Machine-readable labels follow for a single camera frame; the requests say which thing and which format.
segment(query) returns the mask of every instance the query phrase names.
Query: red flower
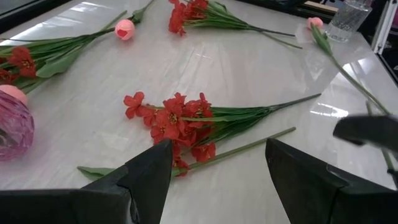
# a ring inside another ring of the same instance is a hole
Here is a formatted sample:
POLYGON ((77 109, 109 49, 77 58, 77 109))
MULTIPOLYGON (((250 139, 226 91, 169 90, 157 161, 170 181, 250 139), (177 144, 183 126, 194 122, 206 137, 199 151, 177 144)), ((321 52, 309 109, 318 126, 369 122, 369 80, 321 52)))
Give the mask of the red flower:
POLYGON ((194 147, 192 155, 198 162, 206 162, 208 159, 216 156, 216 145, 212 142, 208 145, 194 147))
POLYGON ((206 118, 211 118, 213 117, 213 112, 210 110, 211 103, 207 102, 205 98, 205 94, 200 93, 200 107, 199 107, 199 112, 206 117, 206 118))
POLYGON ((187 4, 187 9, 184 12, 186 20, 205 19, 203 11, 207 8, 208 2, 206 0, 194 0, 187 4))
POLYGON ((173 158, 180 157, 181 147, 174 141, 173 143, 173 158))
POLYGON ((14 47, 12 55, 8 58, 11 65, 19 67, 19 73, 25 77, 36 77, 35 63, 26 47, 14 47))
POLYGON ((157 112, 156 123, 160 129, 163 129, 163 138, 177 140, 180 133, 184 133, 184 121, 167 109, 157 112))
POLYGON ((161 142, 164 139, 164 127, 153 126, 150 130, 150 136, 154 139, 154 144, 161 142))
POLYGON ((195 128, 191 128, 189 126, 185 127, 184 133, 180 136, 177 141, 183 144, 184 146, 192 146, 197 139, 197 131, 195 128))
POLYGON ((202 141, 206 139, 212 131, 213 129, 211 127, 198 129, 197 138, 195 141, 202 141))
POLYGON ((207 0, 193 0, 192 4, 199 9, 205 10, 205 9, 207 9, 208 1, 207 0))
POLYGON ((11 84, 12 81, 17 79, 18 75, 13 75, 9 73, 7 70, 0 68, 0 79, 4 80, 4 84, 11 84))
MULTIPOLYGON (((185 161, 183 161, 183 160, 181 159, 181 157, 176 157, 176 158, 174 158, 174 165, 173 165, 173 166, 174 166, 174 167, 178 167, 178 168, 180 168, 180 169, 186 169, 186 170, 190 170, 190 169, 191 169, 191 168, 189 167, 189 165, 188 165, 185 161)), ((185 172, 179 174, 177 177, 183 177, 183 176, 185 176, 185 175, 187 174, 187 172, 188 172, 188 171, 185 171, 185 172)))
POLYGON ((206 118, 213 117, 213 112, 211 112, 211 103, 207 102, 205 95, 203 93, 199 94, 200 100, 191 100, 185 104, 183 109, 184 116, 189 118, 199 117, 199 114, 206 118))
POLYGON ((152 127, 155 123, 157 110, 148 108, 148 106, 140 106, 136 111, 136 115, 144 118, 144 124, 147 127, 152 127))
POLYGON ((184 35, 185 31, 183 28, 184 25, 184 10, 186 9, 186 5, 180 3, 178 0, 169 0, 172 4, 174 4, 174 9, 172 11, 172 16, 170 17, 169 22, 169 31, 184 35))
POLYGON ((125 96, 123 103, 128 106, 126 110, 126 116, 129 119, 132 119, 138 109, 138 107, 141 106, 142 100, 144 99, 144 93, 141 91, 138 91, 134 97, 131 96, 125 96))
POLYGON ((185 97, 182 96, 180 93, 174 94, 175 98, 171 98, 168 100, 163 101, 163 105, 169 112, 176 114, 178 117, 182 115, 182 109, 184 107, 185 97))

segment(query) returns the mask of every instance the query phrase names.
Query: glass of water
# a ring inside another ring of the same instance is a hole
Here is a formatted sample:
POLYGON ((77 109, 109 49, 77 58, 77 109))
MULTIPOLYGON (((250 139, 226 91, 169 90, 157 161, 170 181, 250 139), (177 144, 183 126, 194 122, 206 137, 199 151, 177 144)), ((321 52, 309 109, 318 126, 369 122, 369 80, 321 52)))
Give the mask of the glass of water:
POLYGON ((326 30, 327 36, 337 42, 347 42, 372 11, 371 0, 345 0, 326 30))

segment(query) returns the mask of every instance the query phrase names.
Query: marble table surface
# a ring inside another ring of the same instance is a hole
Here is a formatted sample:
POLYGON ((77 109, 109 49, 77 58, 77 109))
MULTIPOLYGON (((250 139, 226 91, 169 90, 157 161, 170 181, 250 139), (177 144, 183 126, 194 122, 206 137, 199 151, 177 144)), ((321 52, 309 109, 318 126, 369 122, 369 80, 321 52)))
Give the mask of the marble table surface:
MULTIPOLYGON (((148 0, 71 1, 1 37, 43 39, 88 34, 120 12, 148 0)), ((109 34, 91 44, 69 69, 29 93, 35 119, 32 148, 0 163, 0 189, 79 188, 89 180, 76 166, 118 167, 151 147, 149 130, 127 120, 125 95, 146 94, 161 104, 176 91, 217 106, 263 106, 322 93, 284 109, 248 132, 218 145, 217 153, 281 130, 280 138, 308 154, 377 184, 395 189, 379 149, 356 147, 332 136, 339 118, 366 113, 360 94, 312 43, 306 20, 234 0, 220 0, 242 20, 296 33, 303 50, 280 45, 255 32, 168 29, 172 5, 156 0, 136 27, 133 40, 109 34)), ((393 113, 398 88, 359 34, 332 43, 339 62, 393 113)), ((264 158, 265 146, 172 181, 161 223, 289 223, 264 158)))

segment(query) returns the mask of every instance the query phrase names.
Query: pink flower bud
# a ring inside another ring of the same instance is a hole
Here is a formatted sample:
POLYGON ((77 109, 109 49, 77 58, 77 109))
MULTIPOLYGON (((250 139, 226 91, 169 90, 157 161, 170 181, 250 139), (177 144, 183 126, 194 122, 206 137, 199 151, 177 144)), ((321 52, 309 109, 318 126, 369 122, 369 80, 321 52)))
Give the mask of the pink flower bud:
POLYGON ((25 106, 27 106, 27 97, 23 91, 18 89, 13 85, 0 85, 0 91, 7 93, 8 95, 21 101, 25 106))
POLYGON ((314 18, 308 18, 307 19, 307 28, 311 29, 311 24, 314 24, 316 27, 321 29, 323 27, 323 22, 320 18, 314 17, 314 18))
POLYGON ((135 31, 134 24, 128 19, 119 21, 114 28, 114 33, 122 40, 128 40, 133 37, 135 31))

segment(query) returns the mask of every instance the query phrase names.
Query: pink glass vase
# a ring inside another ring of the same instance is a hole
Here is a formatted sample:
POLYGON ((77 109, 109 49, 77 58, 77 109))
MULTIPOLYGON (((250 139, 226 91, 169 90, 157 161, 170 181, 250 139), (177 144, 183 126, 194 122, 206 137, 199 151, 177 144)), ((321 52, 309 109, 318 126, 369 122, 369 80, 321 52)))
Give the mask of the pink glass vase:
POLYGON ((27 107, 0 91, 0 161, 22 155, 32 146, 33 117, 27 107))

